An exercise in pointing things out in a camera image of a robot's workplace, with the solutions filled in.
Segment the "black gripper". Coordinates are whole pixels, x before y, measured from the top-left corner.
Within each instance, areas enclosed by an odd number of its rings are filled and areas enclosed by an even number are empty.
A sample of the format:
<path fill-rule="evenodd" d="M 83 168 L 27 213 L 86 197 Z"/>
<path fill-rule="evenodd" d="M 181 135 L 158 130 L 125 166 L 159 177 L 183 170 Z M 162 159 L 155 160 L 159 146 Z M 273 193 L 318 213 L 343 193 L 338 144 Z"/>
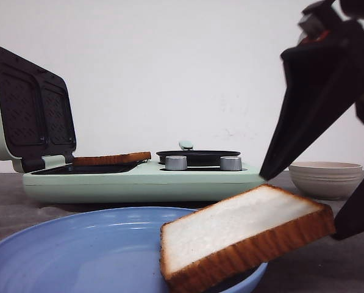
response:
<path fill-rule="evenodd" d="M 333 1 L 307 6 L 298 26 L 301 44 L 286 49 L 287 89 L 279 120 L 260 169 L 272 179 L 287 168 L 355 103 L 364 124 L 364 1 Z"/>

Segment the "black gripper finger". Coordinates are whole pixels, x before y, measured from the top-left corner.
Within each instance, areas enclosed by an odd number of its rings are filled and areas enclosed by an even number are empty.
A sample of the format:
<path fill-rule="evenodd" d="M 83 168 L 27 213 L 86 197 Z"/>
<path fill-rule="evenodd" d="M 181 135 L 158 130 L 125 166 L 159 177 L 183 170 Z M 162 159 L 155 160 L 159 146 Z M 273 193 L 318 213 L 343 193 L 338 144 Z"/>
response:
<path fill-rule="evenodd" d="M 334 220 L 334 239 L 342 240 L 364 232 L 364 179 L 339 210 Z"/>

